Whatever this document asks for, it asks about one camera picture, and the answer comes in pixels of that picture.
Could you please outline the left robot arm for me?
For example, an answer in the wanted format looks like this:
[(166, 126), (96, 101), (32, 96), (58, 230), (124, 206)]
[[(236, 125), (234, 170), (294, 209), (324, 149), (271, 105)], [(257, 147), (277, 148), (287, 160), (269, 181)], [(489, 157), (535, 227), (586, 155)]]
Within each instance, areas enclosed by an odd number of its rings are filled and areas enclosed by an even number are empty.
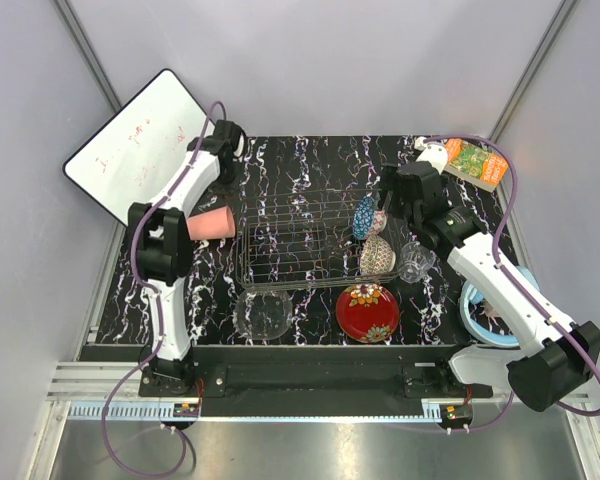
[(132, 273), (149, 302), (153, 327), (152, 351), (141, 366), (176, 396), (188, 394), (196, 382), (184, 308), (193, 258), (187, 220), (212, 184), (233, 182), (235, 161), (245, 149), (244, 130), (217, 121), (211, 134), (189, 143), (181, 166), (154, 198), (128, 209)]

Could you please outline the clear drinking glass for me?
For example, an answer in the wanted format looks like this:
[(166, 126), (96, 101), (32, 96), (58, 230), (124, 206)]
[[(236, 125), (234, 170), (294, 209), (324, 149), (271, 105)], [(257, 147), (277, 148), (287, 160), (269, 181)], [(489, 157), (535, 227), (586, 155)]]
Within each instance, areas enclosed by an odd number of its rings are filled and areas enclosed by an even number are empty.
[(409, 242), (400, 251), (398, 276), (404, 282), (414, 284), (422, 280), (433, 267), (436, 255), (419, 242)]

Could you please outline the red floral plate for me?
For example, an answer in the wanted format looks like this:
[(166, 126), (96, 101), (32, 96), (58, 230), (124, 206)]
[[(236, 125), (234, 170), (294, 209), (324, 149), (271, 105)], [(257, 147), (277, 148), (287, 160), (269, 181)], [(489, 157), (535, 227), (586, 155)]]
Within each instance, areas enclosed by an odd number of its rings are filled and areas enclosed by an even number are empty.
[(400, 321), (400, 309), (393, 294), (379, 284), (347, 287), (336, 302), (336, 320), (351, 339), (363, 344), (388, 340)]

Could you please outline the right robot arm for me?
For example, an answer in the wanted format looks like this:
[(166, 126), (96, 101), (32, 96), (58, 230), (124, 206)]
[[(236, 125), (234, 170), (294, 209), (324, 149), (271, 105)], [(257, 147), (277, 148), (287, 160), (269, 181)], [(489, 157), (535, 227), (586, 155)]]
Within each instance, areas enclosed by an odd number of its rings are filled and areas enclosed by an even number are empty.
[(457, 351), (434, 371), (437, 390), (452, 397), (469, 384), (508, 388), (528, 408), (543, 412), (591, 378), (600, 379), (600, 329), (591, 321), (576, 323), (547, 300), (500, 252), (470, 209), (448, 204), (445, 185), (428, 161), (386, 165), (379, 206), (476, 287), (518, 345)]

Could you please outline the blue orange patterned bowl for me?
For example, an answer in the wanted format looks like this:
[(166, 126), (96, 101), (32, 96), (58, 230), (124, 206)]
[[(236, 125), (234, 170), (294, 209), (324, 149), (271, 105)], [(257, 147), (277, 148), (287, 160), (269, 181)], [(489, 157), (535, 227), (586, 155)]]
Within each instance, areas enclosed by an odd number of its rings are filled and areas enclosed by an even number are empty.
[(381, 233), (387, 225), (388, 217), (385, 211), (377, 206), (372, 196), (365, 196), (354, 213), (352, 232), (357, 240), (366, 240), (372, 235)]

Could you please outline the brown patterned ceramic bowl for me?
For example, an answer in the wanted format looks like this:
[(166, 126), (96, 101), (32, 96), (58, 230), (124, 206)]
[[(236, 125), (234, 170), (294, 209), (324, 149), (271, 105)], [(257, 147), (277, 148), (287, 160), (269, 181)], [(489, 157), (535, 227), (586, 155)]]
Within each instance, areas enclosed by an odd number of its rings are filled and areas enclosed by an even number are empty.
[(371, 235), (364, 242), (360, 257), (362, 275), (390, 273), (396, 263), (396, 253), (390, 244), (379, 235)]

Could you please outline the pink plastic cup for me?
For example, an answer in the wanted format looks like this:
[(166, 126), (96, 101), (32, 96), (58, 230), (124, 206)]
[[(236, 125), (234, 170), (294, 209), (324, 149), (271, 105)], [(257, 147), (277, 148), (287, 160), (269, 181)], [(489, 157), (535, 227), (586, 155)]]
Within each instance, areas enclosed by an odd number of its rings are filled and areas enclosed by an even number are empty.
[(228, 206), (190, 217), (187, 229), (192, 241), (226, 239), (236, 235), (233, 212)]

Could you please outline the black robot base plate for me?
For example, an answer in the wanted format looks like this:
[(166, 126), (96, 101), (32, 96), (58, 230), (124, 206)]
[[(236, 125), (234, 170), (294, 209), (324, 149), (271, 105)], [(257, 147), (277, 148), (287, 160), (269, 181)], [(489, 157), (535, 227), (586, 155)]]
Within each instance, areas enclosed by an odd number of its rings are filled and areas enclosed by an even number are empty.
[(492, 389), (465, 386), (454, 379), (447, 361), (454, 346), (202, 346), (182, 360), (139, 361), (143, 393), (200, 393), (229, 398), (254, 393), (385, 391), (406, 398), (486, 398)]

